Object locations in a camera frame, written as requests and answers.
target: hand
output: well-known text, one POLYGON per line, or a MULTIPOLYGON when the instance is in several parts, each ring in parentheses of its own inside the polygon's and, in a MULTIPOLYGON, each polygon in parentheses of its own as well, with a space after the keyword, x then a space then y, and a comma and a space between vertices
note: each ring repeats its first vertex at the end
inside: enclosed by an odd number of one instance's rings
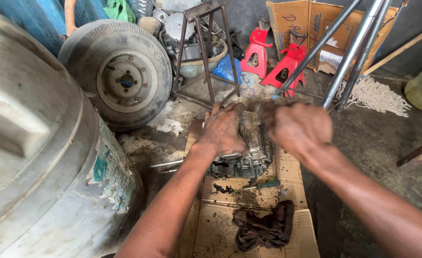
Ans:
POLYGON ((246 108, 242 103, 230 103, 224 109, 221 106, 214 103, 212 111, 205 113, 205 125, 197 143, 212 149, 216 156, 221 153, 243 153, 246 143, 238 133, 238 123, 240 114, 246 108))
POLYGON ((332 141, 332 120, 321 107, 300 103, 277 107, 267 102, 263 108, 270 139, 301 162, 313 149, 332 141))

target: wheel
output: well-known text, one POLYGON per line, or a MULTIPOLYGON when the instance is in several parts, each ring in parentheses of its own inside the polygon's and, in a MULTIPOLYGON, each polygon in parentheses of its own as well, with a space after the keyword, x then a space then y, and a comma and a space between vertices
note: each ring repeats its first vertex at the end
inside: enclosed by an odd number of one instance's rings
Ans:
POLYGON ((139 128, 171 92, 170 60, 151 34, 129 22, 97 20, 66 39, 58 60, 91 98, 113 131, 139 128))

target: blue wall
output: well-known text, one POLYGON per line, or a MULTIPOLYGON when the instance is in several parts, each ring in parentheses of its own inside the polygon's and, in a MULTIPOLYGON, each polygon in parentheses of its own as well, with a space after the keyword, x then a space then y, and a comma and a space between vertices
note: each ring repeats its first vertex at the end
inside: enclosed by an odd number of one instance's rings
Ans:
MULTIPOLYGON (((53 55, 58 56, 66 34, 65 0, 0 0, 0 13, 31 34, 53 55)), ((108 19, 104 0, 78 0, 76 25, 108 19)))

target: mop head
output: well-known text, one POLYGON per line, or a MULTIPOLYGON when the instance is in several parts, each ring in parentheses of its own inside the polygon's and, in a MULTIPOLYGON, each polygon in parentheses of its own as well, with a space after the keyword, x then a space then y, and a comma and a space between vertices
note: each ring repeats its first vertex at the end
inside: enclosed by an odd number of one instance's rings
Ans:
MULTIPOLYGON (((346 80, 343 80, 337 91, 337 98, 340 99, 342 97, 345 85, 346 80)), ((401 96, 390 90, 388 85, 376 82, 368 75, 358 80, 358 84, 354 86, 346 107, 353 103, 359 107, 374 109, 381 113, 386 113, 386 111, 393 112, 405 118, 409 116, 406 114, 406 110, 411 108, 401 96)))

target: spanner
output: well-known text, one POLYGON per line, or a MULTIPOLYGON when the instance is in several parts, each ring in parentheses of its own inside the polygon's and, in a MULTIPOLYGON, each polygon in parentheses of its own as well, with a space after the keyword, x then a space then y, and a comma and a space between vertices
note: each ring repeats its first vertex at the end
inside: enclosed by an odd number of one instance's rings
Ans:
POLYGON ((281 189, 281 196, 279 197, 279 202, 282 202, 284 201, 284 197, 288 194, 289 189, 286 188, 285 190, 283 185, 280 187, 280 189, 281 189))

